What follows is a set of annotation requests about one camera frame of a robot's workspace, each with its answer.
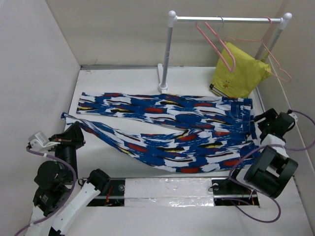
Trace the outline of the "blue white red patterned trousers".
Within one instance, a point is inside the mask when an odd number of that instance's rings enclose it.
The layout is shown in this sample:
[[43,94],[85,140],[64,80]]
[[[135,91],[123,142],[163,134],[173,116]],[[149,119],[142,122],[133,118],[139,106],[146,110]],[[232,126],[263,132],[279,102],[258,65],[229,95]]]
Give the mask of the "blue white red patterned trousers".
[[129,157],[168,172],[224,171],[251,165],[259,157],[249,98],[84,92],[76,113],[177,128],[170,134],[132,133],[67,113],[61,116]]

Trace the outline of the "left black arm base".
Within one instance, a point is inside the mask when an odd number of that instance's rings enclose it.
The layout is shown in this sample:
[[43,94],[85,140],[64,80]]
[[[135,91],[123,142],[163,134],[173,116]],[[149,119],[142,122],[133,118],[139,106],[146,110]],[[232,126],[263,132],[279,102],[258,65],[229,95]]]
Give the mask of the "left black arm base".
[[125,205],[125,178],[114,178],[106,192],[96,196],[88,207],[123,207]]

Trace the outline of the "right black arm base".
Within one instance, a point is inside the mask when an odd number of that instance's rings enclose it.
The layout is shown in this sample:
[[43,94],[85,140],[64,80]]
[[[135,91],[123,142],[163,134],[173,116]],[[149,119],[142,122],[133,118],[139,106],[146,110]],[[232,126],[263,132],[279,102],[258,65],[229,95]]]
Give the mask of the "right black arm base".
[[259,206],[257,193],[232,182],[228,178],[212,179],[208,191],[213,194],[215,206]]

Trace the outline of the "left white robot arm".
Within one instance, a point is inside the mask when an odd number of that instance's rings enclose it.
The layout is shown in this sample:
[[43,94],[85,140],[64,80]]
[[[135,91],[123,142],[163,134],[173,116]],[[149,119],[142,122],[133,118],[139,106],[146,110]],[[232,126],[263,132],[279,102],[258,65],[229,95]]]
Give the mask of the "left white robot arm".
[[47,138],[37,132],[29,138],[27,152],[46,157],[34,182],[37,184],[33,198],[30,223],[22,231],[28,236],[64,236],[82,210],[110,188],[110,176],[101,169],[93,170],[82,182],[81,190],[70,200],[78,180],[77,149],[85,144],[79,122],[66,131]]

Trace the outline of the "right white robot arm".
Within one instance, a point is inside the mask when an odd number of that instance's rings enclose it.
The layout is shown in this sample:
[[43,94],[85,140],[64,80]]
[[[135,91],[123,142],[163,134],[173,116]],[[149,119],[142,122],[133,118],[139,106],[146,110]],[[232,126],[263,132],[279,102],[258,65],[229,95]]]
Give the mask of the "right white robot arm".
[[292,112],[277,113],[271,108],[254,117],[261,134],[262,152],[241,177],[231,178],[227,183],[230,192],[240,193],[245,189],[245,182],[262,194],[277,198],[298,168],[298,163],[289,158],[284,148],[284,135],[296,124],[296,115]]

